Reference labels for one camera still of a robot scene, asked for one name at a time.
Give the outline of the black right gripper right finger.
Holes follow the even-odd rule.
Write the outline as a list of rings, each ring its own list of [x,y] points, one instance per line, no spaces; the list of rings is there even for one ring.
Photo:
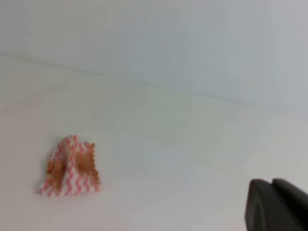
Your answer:
[[[284,179],[273,179],[272,185],[284,200],[288,210],[308,230],[308,194]]]

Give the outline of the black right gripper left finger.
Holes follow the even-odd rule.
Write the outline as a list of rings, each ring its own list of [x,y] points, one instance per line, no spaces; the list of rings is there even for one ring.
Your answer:
[[[260,179],[249,183],[244,218],[248,231],[301,230],[301,223],[274,186]]]

